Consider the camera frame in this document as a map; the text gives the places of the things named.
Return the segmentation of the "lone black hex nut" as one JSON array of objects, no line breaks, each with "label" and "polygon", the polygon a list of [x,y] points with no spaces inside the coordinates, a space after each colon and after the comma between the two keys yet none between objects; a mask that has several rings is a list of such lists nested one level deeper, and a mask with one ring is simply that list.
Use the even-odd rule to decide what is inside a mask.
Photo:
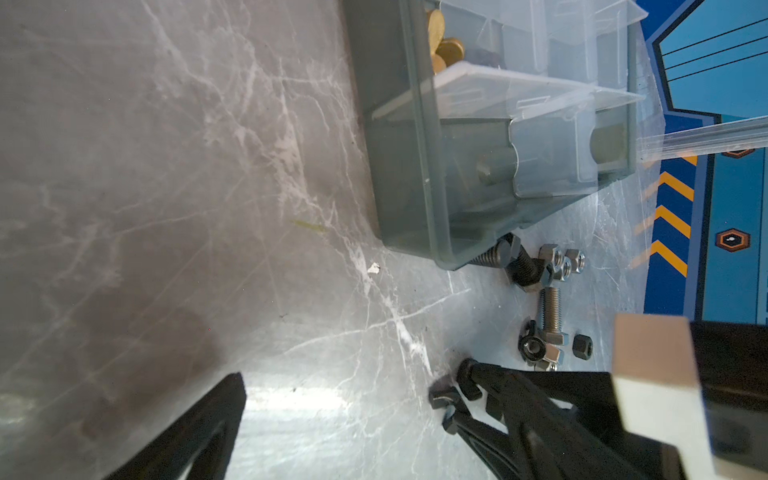
[{"label": "lone black hex nut", "polygon": [[587,361],[592,358],[593,340],[590,336],[577,334],[573,337],[572,352],[578,359]]}]

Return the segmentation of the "black wing nut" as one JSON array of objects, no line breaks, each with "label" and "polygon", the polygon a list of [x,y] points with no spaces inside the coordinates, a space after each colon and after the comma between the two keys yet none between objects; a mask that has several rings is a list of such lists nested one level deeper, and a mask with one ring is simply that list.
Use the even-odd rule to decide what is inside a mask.
[{"label": "black wing nut", "polygon": [[471,412],[461,393],[453,386],[430,390],[428,402],[433,410],[444,411],[442,427],[450,435],[456,435],[459,432],[459,420],[471,417]]}]

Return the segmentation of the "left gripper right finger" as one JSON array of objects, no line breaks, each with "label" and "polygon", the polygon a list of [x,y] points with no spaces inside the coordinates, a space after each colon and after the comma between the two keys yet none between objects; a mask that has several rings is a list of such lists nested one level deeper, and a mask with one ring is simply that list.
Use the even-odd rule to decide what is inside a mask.
[{"label": "left gripper right finger", "polygon": [[623,425],[607,372],[536,372],[465,359],[456,434],[497,479],[675,479],[677,450]]}]

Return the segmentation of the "black nut beside bolt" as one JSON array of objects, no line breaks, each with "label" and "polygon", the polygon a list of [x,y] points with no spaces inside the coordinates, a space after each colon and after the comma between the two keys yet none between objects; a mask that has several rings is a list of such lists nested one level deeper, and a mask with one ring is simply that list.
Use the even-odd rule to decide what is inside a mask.
[{"label": "black nut beside bolt", "polygon": [[522,358],[530,364],[544,359],[547,343],[536,320],[528,319],[524,324],[518,339],[518,350]]}]

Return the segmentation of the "silver hex bolt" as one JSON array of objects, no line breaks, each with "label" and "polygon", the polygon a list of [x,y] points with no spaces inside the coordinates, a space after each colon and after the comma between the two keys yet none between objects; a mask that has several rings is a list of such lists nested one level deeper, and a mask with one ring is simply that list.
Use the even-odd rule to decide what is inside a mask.
[{"label": "silver hex bolt", "polygon": [[562,329],[560,290],[555,287],[544,288],[541,306],[545,341],[555,346],[565,346],[568,343],[568,335]]}]

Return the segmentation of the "black bolt near box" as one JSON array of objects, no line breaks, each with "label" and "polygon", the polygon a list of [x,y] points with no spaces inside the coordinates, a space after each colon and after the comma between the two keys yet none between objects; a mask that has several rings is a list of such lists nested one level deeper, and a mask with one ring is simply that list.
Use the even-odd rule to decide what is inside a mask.
[{"label": "black bolt near box", "polygon": [[521,250],[520,238],[508,233],[499,238],[494,246],[472,259],[469,264],[488,268],[504,269],[517,260]]}]

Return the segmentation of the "grey plastic organizer box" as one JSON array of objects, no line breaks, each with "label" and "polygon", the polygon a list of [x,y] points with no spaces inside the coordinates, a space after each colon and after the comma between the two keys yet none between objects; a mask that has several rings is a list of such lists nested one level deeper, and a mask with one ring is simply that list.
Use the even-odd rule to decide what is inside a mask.
[{"label": "grey plastic organizer box", "polygon": [[[455,270],[631,175],[664,121],[633,1],[346,1],[379,236]],[[465,59],[435,75],[426,12]]]}]

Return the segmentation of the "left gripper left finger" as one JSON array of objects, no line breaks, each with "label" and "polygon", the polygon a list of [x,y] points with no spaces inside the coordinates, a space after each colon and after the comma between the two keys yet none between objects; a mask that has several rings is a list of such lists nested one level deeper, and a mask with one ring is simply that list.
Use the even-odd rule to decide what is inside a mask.
[{"label": "left gripper left finger", "polygon": [[225,376],[110,479],[223,479],[234,450],[246,390],[241,373]]}]

